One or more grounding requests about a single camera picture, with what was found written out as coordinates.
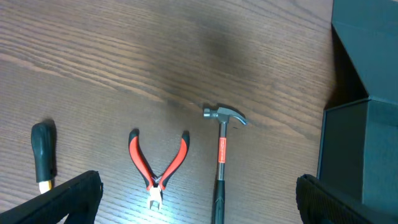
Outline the dark green gift box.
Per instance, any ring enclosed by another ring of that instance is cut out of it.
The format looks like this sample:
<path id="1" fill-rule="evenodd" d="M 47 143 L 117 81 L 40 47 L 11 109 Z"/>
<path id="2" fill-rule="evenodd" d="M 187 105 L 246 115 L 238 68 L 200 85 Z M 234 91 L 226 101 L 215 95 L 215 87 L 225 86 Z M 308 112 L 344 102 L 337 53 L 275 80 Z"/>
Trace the dark green gift box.
<path id="1" fill-rule="evenodd" d="M 318 178 L 397 215 L 397 2 L 334 0 L 337 86 L 323 112 Z"/>

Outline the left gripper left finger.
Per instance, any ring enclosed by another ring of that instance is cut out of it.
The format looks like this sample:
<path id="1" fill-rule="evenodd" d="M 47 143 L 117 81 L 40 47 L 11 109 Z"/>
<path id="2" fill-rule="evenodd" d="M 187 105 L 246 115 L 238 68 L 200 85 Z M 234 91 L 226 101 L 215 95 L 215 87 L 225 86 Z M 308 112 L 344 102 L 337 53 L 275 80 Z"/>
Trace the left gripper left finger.
<path id="1" fill-rule="evenodd" d="M 86 171 L 1 214 L 1 223 L 93 223 L 103 196 L 97 171 Z"/>

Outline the red black pliers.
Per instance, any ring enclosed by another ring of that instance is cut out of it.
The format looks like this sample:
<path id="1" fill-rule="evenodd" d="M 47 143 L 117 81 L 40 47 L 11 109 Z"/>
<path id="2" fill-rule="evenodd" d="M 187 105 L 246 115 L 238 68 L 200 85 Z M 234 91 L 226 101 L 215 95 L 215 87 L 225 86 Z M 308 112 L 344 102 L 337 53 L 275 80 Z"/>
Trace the red black pliers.
<path id="1" fill-rule="evenodd" d="M 144 180 L 148 192 L 146 207 L 149 210 L 159 211 L 163 207 L 163 193 L 169 180 L 183 164 L 190 150 L 190 133 L 187 130 L 183 131 L 178 150 L 173 158 L 167 161 L 167 166 L 162 159 L 147 159 L 147 153 L 141 148 L 140 140 L 139 129 L 134 128 L 129 133 L 128 153 L 134 167 Z"/>

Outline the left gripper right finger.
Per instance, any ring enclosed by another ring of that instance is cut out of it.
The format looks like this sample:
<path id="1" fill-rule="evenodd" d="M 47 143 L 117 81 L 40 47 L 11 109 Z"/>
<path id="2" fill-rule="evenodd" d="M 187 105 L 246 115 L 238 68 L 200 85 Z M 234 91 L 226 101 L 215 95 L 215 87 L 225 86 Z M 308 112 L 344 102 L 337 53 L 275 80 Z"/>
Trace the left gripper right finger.
<path id="1" fill-rule="evenodd" d="M 371 210 L 309 174 L 297 179 L 296 202 L 305 224 L 397 224 L 396 217 Z"/>

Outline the steel claw hammer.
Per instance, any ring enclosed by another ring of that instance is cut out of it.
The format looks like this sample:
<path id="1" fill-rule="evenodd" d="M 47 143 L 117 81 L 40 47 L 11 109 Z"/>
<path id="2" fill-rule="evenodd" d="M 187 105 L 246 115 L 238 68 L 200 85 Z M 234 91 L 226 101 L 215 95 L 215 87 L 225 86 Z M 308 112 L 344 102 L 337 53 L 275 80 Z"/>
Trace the steel claw hammer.
<path id="1" fill-rule="evenodd" d="M 217 109 L 204 108 L 203 117 L 205 119 L 217 119 L 220 124 L 219 138 L 218 138 L 218 167 L 215 180 L 215 190 L 213 196 L 212 207 L 212 224 L 224 224 L 225 213 L 225 179 L 224 169 L 226 163 L 226 147 L 227 147 L 227 127 L 230 117 L 237 119 L 243 125 L 247 125 L 247 120 L 244 115 L 241 115 L 237 110 L 226 107 L 218 107 Z"/>

